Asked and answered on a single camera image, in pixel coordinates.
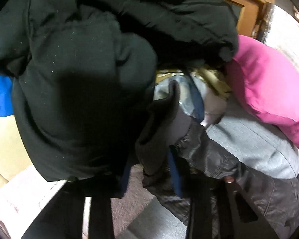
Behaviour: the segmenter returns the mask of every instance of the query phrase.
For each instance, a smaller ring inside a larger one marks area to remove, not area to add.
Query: blue garment
[[[13,115],[11,91],[12,82],[10,78],[0,76],[0,117]]]

